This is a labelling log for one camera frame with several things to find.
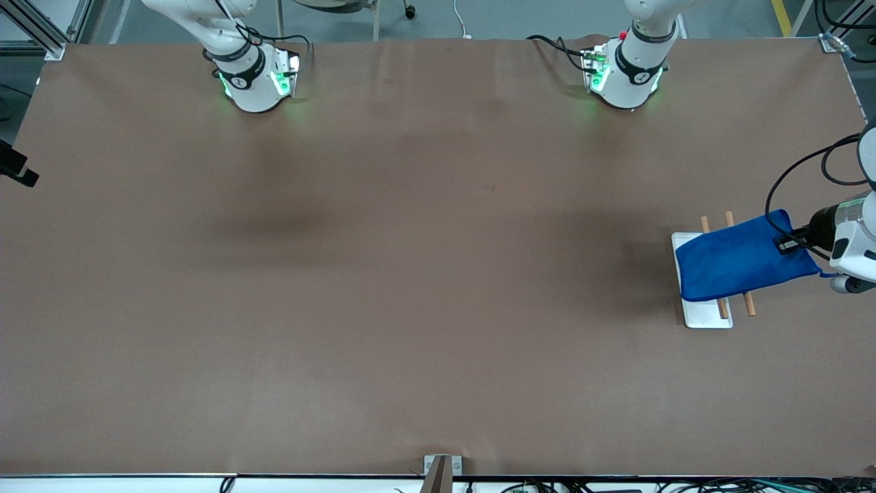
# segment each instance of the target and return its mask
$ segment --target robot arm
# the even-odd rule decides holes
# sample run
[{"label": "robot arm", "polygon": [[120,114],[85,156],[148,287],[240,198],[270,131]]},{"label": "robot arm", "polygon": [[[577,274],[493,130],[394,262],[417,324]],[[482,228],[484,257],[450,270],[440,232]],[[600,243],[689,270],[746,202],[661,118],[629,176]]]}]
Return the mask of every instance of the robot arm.
[{"label": "robot arm", "polygon": [[585,54],[587,89],[618,108],[642,105],[657,90],[666,55],[678,39],[675,18],[702,0],[625,0],[632,26]]},{"label": "robot arm", "polygon": [[652,38],[672,33],[675,18],[702,0],[625,0],[626,11],[639,32]]},{"label": "robot arm", "polygon": [[876,288],[876,125],[858,139],[858,163],[872,190],[816,212],[809,223],[776,239],[780,252],[818,247],[839,273],[830,280],[837,293],[863,293]]},{"label": "robot arm", "polygon": [[146,7],[182,26],[204,45],[219,68],[226,96],[244,111],[268,111],[291,96],[299,56],[269,43],[245,38],[238,18],[257,0],[143,0]]}]

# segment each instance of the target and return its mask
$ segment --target brown table surface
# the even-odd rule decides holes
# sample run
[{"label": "brown table surface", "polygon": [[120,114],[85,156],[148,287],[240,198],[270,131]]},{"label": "brown table surface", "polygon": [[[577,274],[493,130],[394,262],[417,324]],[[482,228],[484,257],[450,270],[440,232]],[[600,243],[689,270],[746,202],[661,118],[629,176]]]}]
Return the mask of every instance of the brown table surface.
[{"label": "brown table surface", "polygon": [[[690,330],[669,244],[861,130],[814,40],[680,41],[633,113],[528,41],[319,45],[260,115],[200,51],[43,71],[42,177],[0,183],[0,472],[870,474],[872,296]],[[775,205],[851,193],[813,162]]]}]

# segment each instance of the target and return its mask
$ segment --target wire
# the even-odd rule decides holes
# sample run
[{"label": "wire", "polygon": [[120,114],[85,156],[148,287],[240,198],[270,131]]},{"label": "wire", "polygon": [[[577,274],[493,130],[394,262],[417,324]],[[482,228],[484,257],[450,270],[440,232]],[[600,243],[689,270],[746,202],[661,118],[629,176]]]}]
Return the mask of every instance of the wire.
[{"label": "wire", "polygon": [[575,61],[575,59],[572,58],[572,54],[569,53],[569,49],[566,47],[566,42],[563,41],[561,37],[557,37],[556,42],[560,43],[560,46],[562,46],[562,51],[566,54],[566,58],[569,59],[569,63],[571,63],[575,68],[577,68],[578,70],[581,70],[582,72],[586,72],[588,74],[595,74],[597,72],[594,68],[585,68],[581,65],[578,65],[578,63]]},{"label": "wire", "polygon": [[565,51],[568,54],[581,56],[580,50],[569,50],[568,48],[563,48],[557,42],[553,41],[552,39],[548,38],[547,36],[542,36],[540,34],[533,34],[532,36],[529,36],[526,39],[536,39],[538,41],[544,41],[545,43],[548,43],[555,50]]},{"label": "wire", "polygon": [[[832,18],[830,18],[830,15],[828,15],[828,13],[827,13],[826,0],[819,0],[819,1],[821,2],[821,9],[818,8],[818,4],[815,5],[816,24],[818,25],[818,31],[823,33],[823,35],[828,36],[828,37],[833,37],[833,34],[828,32],[828,30],[824,28],[824,23],[822,22],[822,18],[824,18],[824,20],[826,20],[833,27],[841,27],[844,29],[866,29],[867,28],[868,25],[866,25],[866,24],[857,24],[857,25],[843,24],[843,23],[839,23],[839,22],[833,20]],[[844,42],[841,39],[837,39],[837,40],[844,44]],[[868,60],[868,59],[858,58],[858,56],[856,54],[854,54],[854,52],[852,50],[848,49],[848,46],[846,46],[845,50],[838,49],[837,51],[839,51],[843,54],[850,54],[851,56],[847,56],[847,58],[851,61],[854,61],[855,63],[876,63],[876,59]]]},{"label": "wire", "polygon": [[234,487],[234,481],[236,480],[235,476],[228,476],[222,479],[222,484],[219,485],[219,493],[229,493],[231,488]]},{"label": "wire", "polygon": [[456,0],[453,0],[453,12],[456,14],[456,18],[459,19],[459,25],[463,28],[463,38],[467,39],[469,35],[465,32],[465,23],[463,22],[463,16],[459,15],[459,10],[456,8]]},{"label": "wire", "polygon": [[[849,138],[851,138],[853,135],[854,135],[854,134],[849,135],[848,137],[844,137],[844,138],[841,139],[841,140],[849,139]],[[797,238],[796,236],[794,236],[793,233],[791,233],[791,232],[787,232],[787,231],[783,230],[781,227],[779,227],[779,225],[775,224],[775,222],[773,221],[772,218],[769,217],[769,213],[770,213],[770,204],[773,202],[773,195],[775,194],[775,191],[779,188],[779,185],[781,185],[781,183],[785,180],[785,178],[788,177],[788,175],[790,175],[792,171],[794,171],[795,169],[797,169],[797,168],[798,168],[801,164],[803,164],[804,162],[809,161],[810,159],[816,157],[817,155],[824,154],[824,153],[828,152],[828,151],[829,151],[832,147],[834,147],[834,146],[835,146],[835,144],[831,144],[830,146],[827,146],[827,147],[824,147],[824,148],[822,148],[822,149],[819,149],[819,150],[815,151],[814,153],[811,153],[811,154],[809,154],[809,155],[803,157],[803,158],[800,159],[798,162],[796,162],[796,163],[792,164],[791,166],[789,166],[788,169],[786,169],[786,170],[785,170],[785,171],[779,176],[779,179],[776,180],[775,183],[773,183],[773,187],[769,190],[769,193],[766,194],[766,204],[764,205],[764,217],[766,217],[766,221],[767,221],[767,223],[769,223],[770,226],[772,226],[773,229],[774,229],[775,231],[780,232],[784,237],[788,237],[788,238],[790,238],[790,239],[796,241],[798,245],[800,245],[800,246],[806,248],[807,250],[809,250],[809,251],[812,252],[813,254],[818,255],[819,257],[821,257],[822,259],[824,259],[824,260],[826,260],[826,261],[830,261],[830,258],[829,258],[827,255],[825,255],[825,254],[819,252],[818,250],[815,250],[815,248],[814,248],[813,246],[811,246],[811,245],[807,245],[806,243],[803,242],[802,239]]]},{"label": "wire", "polygon": [[6,84],[0,84],[0,87],[2,87],[2,88],[6,88],[6,89],[11,90],[11,91],[13,91],[13,92],[17,92],[18,94],[23,94],[23,95],[28,96],[28,97],[33,97],[33,94],[31,94],[31,93],[29,93],[29,92],[24,92],[24,91],[21,90],[21,89],[15,89],[14,87],[12,87],[12,86],[7,86]]},{"label": "wire", "polygon": [[544,42],[548,43],[553,49],[559,50],[559,51],[565,53],[566,58],[569,59],[569,63],[571,63],[573,67],[577,68],[578,70],[581,70],[582,72],[586,72],[587,74],[595,74],[597,72],[594,68],[586,68],[586,67],[581,66],[578,62],[576,62],[575,59],[572,58],[572,55],[581,56],[582,50],[570,49],[568,46],[566,46],[566,42],[563,41],[562,38],[557,38],[556,42],[554,42],[553,40],[551,40],[550,38],[548,38],[546,36],[542,36],[540,34],[533,34],[532,36],[529,36],[526,39],[544,41]]},{"label": "wire", "polygon": [[828,158],[830,158],[830,153],[834,152],[835,150],[837,150],[838,148],[840,148],[842,146],[848,146],[849,144],[853,144],[855,142],[858,142],[860,140],[860,138],[861,138],[861,134],[856,133],[856,134],[850,135],[844,139],[840,139],[834,145],[830,146],[830,148],[827,150],[827,152],[824,153],[824,155],[822,156],[822,175],[824,175],[824,177],[827,178],[828,182],[831,182],[831,183],[834,183],[836,185],[840,185],[843,187],[857,187],[859,185],[867,185],[867,183],[869,183],[867,180],[858,180],[856,182],[846,182],[846,181],[840,180],[838,178],[835,178],[833,175],[830,174],[830,171],[828,171],[828,169],[827,169],[827,161],[828,161]]},{"label": "wire", "polygon": [[514,486],[509,486],[508,488],[503,489],[500,493],[510,493],[511,491],[514,491],[517,488],[525,488],[525,487],[526,487],[526,483],[522,482],[520,484],[515,484]]},{"label": "wire", "polygon": [[824,20],[828,24],[830,24],[834,27],[841,27],[843,29],[876,29],[876,24],[846,24],[846,23],[842,23],[842,22],[837,22],[836,20],[830,18],[830,14],[828,14],[828,12],[827,12],[827,0],[817,0],[817,1],[821,2],[821,11],[822,11],[822,16],[824,17]]}]

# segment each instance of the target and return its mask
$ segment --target blue cloth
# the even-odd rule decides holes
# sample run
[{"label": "blue cloth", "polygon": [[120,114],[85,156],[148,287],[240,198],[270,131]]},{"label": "blue cloth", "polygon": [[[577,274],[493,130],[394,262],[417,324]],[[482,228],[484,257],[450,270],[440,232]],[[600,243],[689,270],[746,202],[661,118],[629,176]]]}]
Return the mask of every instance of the blue cloth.
[{"label": "blue cloth", "polygon": [[[784,210],[770,212],[770,218],[785,231],[794,229]],[[709,301],[821,273],[803,248],[780,254],[773,243],[780,235],[760,216],[679,246],[682,298]]]}]

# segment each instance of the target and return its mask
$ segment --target black cable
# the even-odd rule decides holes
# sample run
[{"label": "black cable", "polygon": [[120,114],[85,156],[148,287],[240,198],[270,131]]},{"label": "black cable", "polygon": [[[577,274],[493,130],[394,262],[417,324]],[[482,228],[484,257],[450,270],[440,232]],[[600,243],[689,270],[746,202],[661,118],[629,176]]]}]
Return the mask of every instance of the black cable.
[{"label": "black cable", "polygon": [[577,68],[578,70],[581,70],[582,72],[586,72],[588,74],[595,74],[597,72],[593,68],[583,67],[578,62],[576,62],[575,59],[572,58],[572,55],[581,56],[581,50],[570,49],[568,46],[566,46],[566,42],[562,39],[562,37],[557,38],[556,42],[553,42],[550,38],[547,38],[547,37],[542,36],[540,34],[533,34],[532,36],[529,36],[526,39],[544,41],[544,42],[548,43],[553,49],[565,53],[566,58],[569,59],[569,63],[571,63],[573,67]]},{"label": "black cable", "polygon": [[222,479],[222,484],[219,485],[219,493],[229,493],[234,486],[235,476],[229,476]]},{"label": "black cable", "polygon": [[[827,3],[826,0],[818,0],[821,2],[821,15],[819,16],[818,4],[814,5],[815,7],[815,15],[816,15],[816,24],[818,25],[818,31],[828,34],[828,30],[824,28],[824,24],[822,23],[822,18],[828,22],[833,27],[841,27],[844,29],[866,29],[868,25],[865,24],[843,24],[839,23],[832,18],[827,13]],[[854,61],[855,63],[876,63],[876,59],[862,59],[858,58],[858,56],[852,56],[849,60]]]},{"label": "black cable", "polygon": [[515,484],[514,486],[509,486],[508,488],[503,489],[500,493],[509,493],[510,491],[514,491],[517,488],[525,488],[526,483],[522,482],[520,484]]},{"label": "black cable", "polygon": [[843,187],[857,187],[859,185],[867,185],[867,183],[869,183],[867,180],[858,180],[856,182],[846,182],[846,181],[840,180],[838,178],[835,178],[833,175],[830,174],[830,171],[828,171],[828,169],[827,169],[827,161],[828,161],[828,158],[830,158],[830,153],[834,152],[835,150],[837,150],[838,148],[840,148],[842,146],[848,146],[849,144],[854,144],[855,142],[858,142],[860,140],[860,138],[861,138],[860,133],[850,135],[844,139],[838,140],[834,145],[830,146],[830,148],[827,150],[827,152],[824,153],[824,155],[822,156],[822,175],[824,175],[824,177],[827,178],[827,180],[829,182],[834,183],[836,185],[843,186]]},{"label": "black cable", "polygon": [[2,87],[2,88],[6,88],[6,89],[11,90],[11,91],[13,91],[13,92],[17,92],[18,94],[23,94],[23,95],[28,96],[28,97],[33,97],[33,94],[31,94],[31,93],[29,93],[29,92],[24,92],[24,91],[21,90],[21,89],[15,89],[14,87],[12,87],[12,86],[7,86],[6,84],[0,84],[0,87]]},{"label": "black cable", "polygon": [[585,68],[585,67],[582,67],[581,65],[578,65],[578,63],[575,61],[575,59],[572,58],[572,54],[569,53],[569,49],[566,48],[566,42],[562,40],[562,37],[557,37],[556,42],[560,43],[560,46],[562,46],[562,51],[566,54],[566,58],[569,59],[569,63],[571,63],[575,68],[577,68],[578,70],[581,70],[582,72],[586,72],[588,74],[595,74],[597,72],[594,68]]},{"label": "black cable", "polygon": [[810,159],[816,157],[819,154],[826,153],[830,149],[830,147],[831,146],[827,146],[827,147],[824,147],[822,149],[819,149],[819,150],[815,151],[814,153],[807,155],[806,157],[800,159],[798,162],[789,166],[788,169],[786,169],[779,176],[779,179],[776,180],[775,183],[773,183],[773,187],[769,190],[769,193],[766,194],[766,204],[764,205],[764,217],[766,218],[767,223],[769,223],[769,225],[772,226],[775,231],[780,232],[783,237],[788,237],[788,238],[796,241],[798,245],[806,248],[807,250],[809,250],[813,254],[818,255],[819,257],[821,257],[822,259],[824,259],[826,261],[830,261],[830,258],[827,255],[819,252],[818,250],[815,250],[815,248],[813,246],[807,245],[801,239],[794,236],[794,234],[792,234],[791,232],[787,232],[787,231],[781,229],[779,227],[779,225],[775,224],[775,222],[769,217],[769,213],[770,213],[770,205],[773,202],[773,195],[775,194],[775,191],[779,188],[779,185],[781,185],[781,183],[785,180],[785,178],[788,177],[788,175],[790,175],[792,171],[797,169],[797,167],[799,167],[804,162],[809,161]]},{"label": "black cable", "polygon": [[824,20],[834,27],[840,27],[843,29],[876,29],[876,24],[846,24],[843,22],[837,22],[836,20],[830,18],[830,14],[827,12],[827,0],[817,0],[817,2],[821,2],[821,11]]},{"label": "black cable", "polygon": [[[529,37],[526,38],[526,39],[530,39],[530,40],[538,40],[538,41],[544,41],[545,43],[548,43],[548,44],[549,44],[554,50],[563,51],[563,47],[562,47],[562,46],[560,46],[559,44],[557,44],[555,41],[553,41],[552,39],[550,39],[550,38],[547,37],[547,36],[542,36],[542,35],[540,35],[540,34],[533,34],[532,36],[529,36]],[[578,51],[578,50],[572,50],[571,52],[569,51],[568,48],[566,48],[566,50],[567,50],[566,53],[569,53],[569,54],[576,54],[576,55],[578,55],[578,56],[581,55],[581,52]]]}]

